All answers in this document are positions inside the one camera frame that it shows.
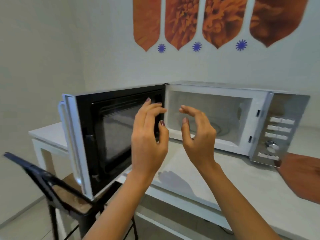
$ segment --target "orange placemat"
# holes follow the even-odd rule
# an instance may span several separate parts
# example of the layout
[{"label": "orange placemat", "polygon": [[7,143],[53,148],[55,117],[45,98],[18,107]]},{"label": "orange placemat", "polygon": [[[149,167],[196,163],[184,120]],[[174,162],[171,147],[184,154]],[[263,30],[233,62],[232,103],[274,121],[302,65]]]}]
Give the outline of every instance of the orange placemat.
[{"label": "orange placemat", "polygon": [[320,159],[288,153],[278,172],[300,198],[320,204]]}]

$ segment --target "black folding chair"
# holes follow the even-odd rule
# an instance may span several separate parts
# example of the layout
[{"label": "black folding chair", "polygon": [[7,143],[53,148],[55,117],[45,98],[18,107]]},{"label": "black folding chair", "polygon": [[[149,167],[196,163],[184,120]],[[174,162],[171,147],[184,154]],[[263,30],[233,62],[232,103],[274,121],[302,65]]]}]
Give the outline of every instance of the black folding chair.
[{"label": "black folding chair", "polygon": [[[83,238],[88,230],[92,227],[94,222],[96,221],[96,215],[100,212],[102,213],[104,210],[104,206],[106,202],[113,196],[113,194],[118,190],[121,186],[121,183],[114,182],[110,188],[106,191],[105,194],[102,195],[97,201],[91,201],[89,198],[84,196],[81,192],[71,187],[66,182],[58,179],[53,174],[43,170],[36,165],[25,161],[24,159],[17,157],[16,155],[6,152],[4,156],[11,161],[15,162],[16,164],[20,165],[26,173],[30,176],[30,178],[35,182],[35,184],[41,189],[47,199],[49,214],[51,218],[52,224],[52,233],[54,240],[59,240],[58,235],[58,226],[57,226],[57,218],[56,218],[56,211],[55,209],[59,209],[63,211],[65,214],[70,215],[73,219],[77,220],[79,225],[76,226],[64,239],[68,239],[71,234],[79,227],[80,236]],[[83,202],[83,209],[76,209],[75,207],[71,206],[65,200],[61,199],[61,195],[63,194],[72,195],[78,199],[78,201]],[[134,217],[132,217],[132,225],[128,230],[125,238],[129,234],[130,230],[134,229],[134,236],[135,239],[138,240],[138,233],[136,224],[134,221]]]}]

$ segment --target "forearm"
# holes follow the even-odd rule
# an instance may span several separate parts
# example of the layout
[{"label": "forearm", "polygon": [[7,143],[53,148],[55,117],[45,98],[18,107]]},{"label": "forearm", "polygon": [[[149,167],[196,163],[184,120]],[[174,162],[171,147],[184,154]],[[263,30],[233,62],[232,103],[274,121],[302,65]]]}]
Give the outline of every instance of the forearm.
[{"label": "forearm", "polygon": [[199,170],[238,240],[281,240],[223,173],[219,164]]},{"label": "forearm", "polygon": [[121,239],[149,185],[149,179],[136,177],[130,172],[117,195],[88,231],[85,239]]}]

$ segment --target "person's right arm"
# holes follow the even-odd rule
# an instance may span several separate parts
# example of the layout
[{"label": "person's right arm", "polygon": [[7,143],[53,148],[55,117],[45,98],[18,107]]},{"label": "person's right arm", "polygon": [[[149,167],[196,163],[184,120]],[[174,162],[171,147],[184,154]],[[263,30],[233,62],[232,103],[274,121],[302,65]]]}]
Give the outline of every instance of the person's right arm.
[{"label": "person's right arm", "polygon": [[182,121],[183,147],[190,161],[208,184],[238,240],[281,240],[276,232],[246,200],[214,161],[216,130],[201,111],[181,106],[179,112],[195,118],[197,133],[190,137],[187,118]]}]

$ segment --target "person's left arm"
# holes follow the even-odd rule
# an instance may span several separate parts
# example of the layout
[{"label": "person's left arm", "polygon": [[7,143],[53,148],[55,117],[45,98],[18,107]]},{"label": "person's left arm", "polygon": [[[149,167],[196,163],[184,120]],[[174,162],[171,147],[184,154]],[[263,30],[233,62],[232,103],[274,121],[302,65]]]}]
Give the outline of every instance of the person's left arm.
[{"label": "person's left arm", "polygon": [[162,104],[148,98],[135,116],[131,137],[132,170],[121,189],[85,236],[85,240],[121,239],[140,199],[151,184],[168,152],[169,132],[159,122],[160,141],[154,136],[155,117],[165,113]]}]

